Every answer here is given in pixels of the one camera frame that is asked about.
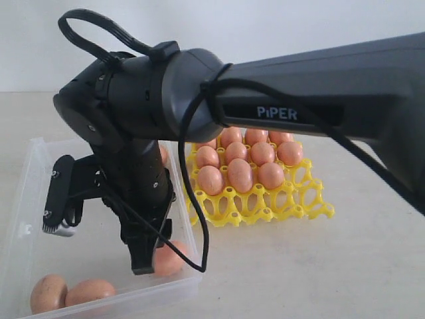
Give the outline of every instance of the transparent plastic box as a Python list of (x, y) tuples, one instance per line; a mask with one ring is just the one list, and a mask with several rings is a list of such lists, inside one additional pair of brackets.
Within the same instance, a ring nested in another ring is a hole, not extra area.
[[(172, 143), (161, 143), (173, 154)], [(31, 140), (0, 260), (0, 318), (123, 318), (196, 295), (202, 276), (187, 265), (166, 278), (133, 275), (128, 248), (120, 239), (118, 218), (100, 199), (84, 202), (83, 218), (73, 237), (42, 232), (52, 167), (65, 154), (78, 159), (91, 154), (91, 150), (82, 140)], [(199, 263), (177, 159), (169, 156), (167, 167), (177, 195), (169, 213), (173, 220), (171, 240), (183, 241), (189, 249), (188, 257)], [(68, 288), (89, 278), (102, 278), (115, 286), (117, 295), (31, 316), (31, 290), (50, 273), (62, 275)]]

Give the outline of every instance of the screw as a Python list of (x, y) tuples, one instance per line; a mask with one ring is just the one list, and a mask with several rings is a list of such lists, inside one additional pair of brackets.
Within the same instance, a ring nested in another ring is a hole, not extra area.
[(44, 218), (49, 219), (52, 217), (52, 212), (51, 211), (44, 211), (43, 214)]

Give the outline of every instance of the egg carton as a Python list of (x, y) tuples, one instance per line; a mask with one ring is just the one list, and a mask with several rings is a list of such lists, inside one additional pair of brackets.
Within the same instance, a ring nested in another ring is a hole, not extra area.
[[(243, 142), (248, 150), (248, 163), (255, 176), (258, 167), (250, 159), (250, 146), (246, 144), (245, 140)], [(269, 144), (276, 151), (277, 145), (270, 141)], [(187, 144), (187, 146), (189, 155), (186, 163), (195, 197), (206, 220), (216, 227), (222, 227), (228, 223), (238, 227), (243, 221), (247, 225), (253, 225), (259, 220), (284, 221), (290, 217), (315, 219), (320, 215), (325, 215), (332, 218), (335, 214), (334, 206), (323, 200), (323, 182), (313, 177), (311, 172), (313, 164), (308, 158), (303, 158), (296, 166), (288, 167), (276, 157), (275, 162), (284, 170), (285, 181), (283, 184), (275, 189), (266, 189), (257, 182), (248, 193), (242, 194), (237, 192), (228, 181), (227, 166), (222, 165), (225, 163), (225, 149), (220, 146), (220, 137), (218, 137), (217, 153), (220, 158), (220, 171), (226, 186), (222, 193), (211, 196), (207, 195), (197, 182), (199, 167), (195, 160), (196, 146), (195, 144)], [(189, 219), (192, 225), (196, 225), (199, 218), (187, 193), (185, 196)]]

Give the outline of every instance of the brown egg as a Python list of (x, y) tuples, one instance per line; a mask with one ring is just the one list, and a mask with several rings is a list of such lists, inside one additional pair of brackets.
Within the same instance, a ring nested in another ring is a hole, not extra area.
[(244, 161), (248, 161), (248, 150), (242, 142), (233, 142), (226, 148), (224, 158), (226, 165), (235, 158), (242, 158)]
[(303, 148), (297, 142), (282, 143), (278, 147), (278, 158), (287, 166), (295, 166), (303, 159)]
[(294, 135), (286, 132), (268, 131), (268, 138), (272, 143), (275, 143), (276, 146), (279, 146), (284, 142), (294, 141)]
[(201, 147), (197, 151), (195, 161), (198, 168), (202, 168), (208, 165), (214, 166), (216, 168), (220, 168), (220, 158), (216, 150), (214, 150), (210, 146)]
[[(171, 243), (187, 257), (187, 247), (184, 243), (180, 241), (171, 241)], [(158, 248), (153, 256), (153, 268), (157, 276), (171, 276), (179, 272), (184, 264), (185, 261), (167, 245)]]
[(240, 128), (230, 127), (225, 128), (220, 136), (221, 147), (226, 149), (233, 142), (242, 143), (243, 136)]
[(277, 163), (265, 163), (258, 169), (258, 181), (266, 189), (275, 189), (281, 186), (284, 180), (284, 170)]
[(258, 167), (274, 161), (274, 148), (267, 142), (255, 143), (251, 147), (251, 159)]
[(108, 281), (103, 279), (89, 279), (80, 282), (68, 291), (65, 305), (69, 307), (115, 295), (115, 288)]
[(159, 151), (161, 152), (162, 164), (163, 165), (167, 164), (167, 161), (168, 161), (168, 151), (167, 151), (167, 149), (160, 144), (159, 145)]
[(245, 144), (253, 146), (259, 142), (267, 142), (268, 132), (265, 130), (255, 130), (254, 128), (249, 128), (245, 132)]
[(210, 148), (213, 148), (213, 149), (216, 150), (217, 149), (217, 140), (213, 139), (213, 140), (211, 140), (207, 143), (198, 143), (198, 144), (195, 145), (195, 149), (199, 150), (203, 146), (209, 146)]
[(252, 168), (247, 161), (236, 158), (227, 167), (228, 181), (239, 193), (247, 193), (254, 185)]
[(40, 314), (65, 307), (68, 287), (65, 280), (57, 274), (48, 274), (34, 286), (30, 297), (33, 314)]
[(210, 196), (218, 195), (224, 189), (221, 171), (214, 166), (204, 166), (198, 172), (199, 187)]

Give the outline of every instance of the table surface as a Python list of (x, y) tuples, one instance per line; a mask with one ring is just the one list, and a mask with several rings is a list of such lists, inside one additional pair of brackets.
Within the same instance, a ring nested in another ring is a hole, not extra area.
[[(0, 94), (0, 249), (29, 140), (75, 137), (51, 100)], [(423, 216), (332, 140), (297, 139), (334, 218), (211, 226), (197, 297), (138, 318), (423, 318)]]

